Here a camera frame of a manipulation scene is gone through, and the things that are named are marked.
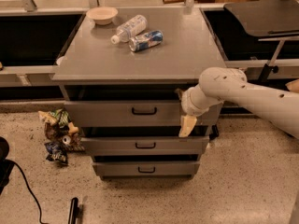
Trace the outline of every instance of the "terrazzo floor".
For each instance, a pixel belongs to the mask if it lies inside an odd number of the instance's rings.
[[[8,158],[25,172],[40,201],[42,220],[68,221],[78,197],[77,224],[289,223],[299,190],[299,143],[254,117],[220,117],[220,137],[210,142],[193,179],[134,178],[102,181],[84,153],[69,165],[46,160],[47,141],[36,112],[0,113]],[[38,209],[15,167],[0,196],[1,224],[38,223]]]

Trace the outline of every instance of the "black cable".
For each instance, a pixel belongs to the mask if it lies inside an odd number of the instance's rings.
[[[34,195],[34,193],[32,192],[32,190],[31,190],[30,187],[29,187],[29,184],[28,184],[28,181],[27,181],[27,178],[26,178],[26,176],[25,176],[24,171],[21,169],[21,167],[19,166],[18,163],[16,163],[15,161],[11,161],[11,162],[19,168],[19,170],[20,170],[20,172],[21,172],[21,174],[22,174],[22,177],[23,177],[24,180],[25,180],[26,186],[27,186],[27,188],[28,188],[30,194],[33,196],[33,198],[34,198],[35,201],[36,201],[36,204],[37,204],[37,206],[38,206],[38,210],[39,210],[39,223],[40,223],[40,224],[49,224],[49,223],[46,223],[46,222],[42,222],[42,221],[41,221],[42,211],[41,211],[40,204],[39,204],[39,202],[38,202],[37,197]]]

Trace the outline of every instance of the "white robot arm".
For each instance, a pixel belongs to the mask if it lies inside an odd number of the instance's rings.
[[[299,138],[299,94],[247,82],[241,70],[211,67],[199,77],[199,84],[184,91],[180,137],[186,137],[212,105],[229,101]]]

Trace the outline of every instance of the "drawer handle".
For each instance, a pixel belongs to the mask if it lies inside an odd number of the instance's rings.
[[[156,148],[156,143],[153,144],[149,144],[149,145],[140,145],[138,143],[135,143],[135,147],[136,148],[140,148],[140,149],[151,149],[151,148]]]
[[[153,174],[156,172],[156,167],[152,168],[140,168],[138,167],[138,172],[141,174]]]
[[[136,116],[153,116],[157,113],[157,107],[154,107],[152,112],[136,112],[134,108],[132,108],[132,114]]]

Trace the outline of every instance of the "plastic water bottle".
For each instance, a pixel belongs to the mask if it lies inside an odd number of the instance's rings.
[[[111,37],[111,42],[113,44],[118,44],[120,41],[128,42],[131,37],[140,34],[147,26],[147,19],[142,15],[137,15],[116,29],[116,34]]]

